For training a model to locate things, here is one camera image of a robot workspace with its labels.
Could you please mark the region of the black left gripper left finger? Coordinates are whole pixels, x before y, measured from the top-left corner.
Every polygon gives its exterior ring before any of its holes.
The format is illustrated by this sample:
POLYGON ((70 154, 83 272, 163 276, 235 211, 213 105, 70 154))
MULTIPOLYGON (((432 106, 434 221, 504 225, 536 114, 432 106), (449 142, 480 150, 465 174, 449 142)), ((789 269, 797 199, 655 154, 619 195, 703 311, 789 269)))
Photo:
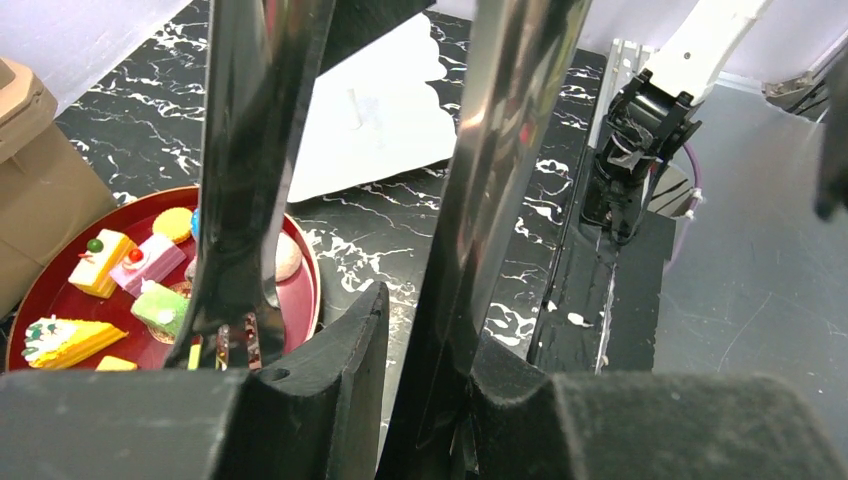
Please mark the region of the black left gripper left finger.
POLYGON ((389 293, 258 370, 22 371, 1 379, 5 479, 370 479, 389 293))

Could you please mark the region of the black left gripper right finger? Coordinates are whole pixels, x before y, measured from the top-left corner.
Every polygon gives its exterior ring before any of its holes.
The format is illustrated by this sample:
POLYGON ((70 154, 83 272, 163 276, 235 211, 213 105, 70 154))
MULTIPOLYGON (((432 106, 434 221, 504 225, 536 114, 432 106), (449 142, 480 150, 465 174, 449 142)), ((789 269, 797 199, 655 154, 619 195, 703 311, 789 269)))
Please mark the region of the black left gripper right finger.
POLYGON ((471 373, 484 479, 843 479, 812 409, 764 376, 547 374, 484 335, 471 373))

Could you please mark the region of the white three-tier cake stand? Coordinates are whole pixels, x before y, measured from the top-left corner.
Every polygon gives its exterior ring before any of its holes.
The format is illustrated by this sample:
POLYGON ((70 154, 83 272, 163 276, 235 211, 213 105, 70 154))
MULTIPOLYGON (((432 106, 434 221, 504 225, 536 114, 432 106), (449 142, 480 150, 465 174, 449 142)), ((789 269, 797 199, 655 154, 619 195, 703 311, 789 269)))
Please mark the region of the white three-tier cake stand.
POLYGON ((431 85, 446 69, 430 27, 415 15, 317 78, 288 202, 452 157, 455 124, 431 85))

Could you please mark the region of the black tongs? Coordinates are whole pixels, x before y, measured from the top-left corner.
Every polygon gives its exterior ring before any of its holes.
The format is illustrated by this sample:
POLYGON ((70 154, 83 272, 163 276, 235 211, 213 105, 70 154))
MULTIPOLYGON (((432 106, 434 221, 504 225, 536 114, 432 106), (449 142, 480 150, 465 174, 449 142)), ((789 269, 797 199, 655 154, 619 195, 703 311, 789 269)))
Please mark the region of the black tongs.
POLYGON ((290 354, 272 276, 333 1, 215 1, 198 269, 169 367, 234 366, 215 479, 453 479, 475 457, 469 377, 584 1, 488 1, 471 31, 458 140, 388 434, 378 440, 388 292, 290 354))

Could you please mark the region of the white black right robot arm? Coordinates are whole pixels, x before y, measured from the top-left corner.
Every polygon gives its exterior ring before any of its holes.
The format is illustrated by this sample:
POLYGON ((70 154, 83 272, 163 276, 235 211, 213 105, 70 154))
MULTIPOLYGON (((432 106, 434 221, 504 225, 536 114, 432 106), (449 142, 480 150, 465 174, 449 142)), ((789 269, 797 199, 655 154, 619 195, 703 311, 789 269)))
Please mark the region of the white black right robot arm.
POLYGON ((694 112, 770 3, 699 1, 609 103, 592 161, 585 222, 628 244, 675 153, 699 128, 694 112))

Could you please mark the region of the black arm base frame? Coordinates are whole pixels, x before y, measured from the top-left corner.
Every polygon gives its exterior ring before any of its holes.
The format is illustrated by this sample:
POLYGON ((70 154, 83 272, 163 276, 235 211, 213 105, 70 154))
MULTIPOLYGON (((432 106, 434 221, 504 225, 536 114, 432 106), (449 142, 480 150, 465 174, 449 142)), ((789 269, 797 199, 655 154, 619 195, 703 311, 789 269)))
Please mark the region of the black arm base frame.
POLYGON ((593 155, 585 148, 578 164, 526 359, 548 373, 650 371, 676 223, 648 212, 635 239, 620 247, 584 222, 593 155))

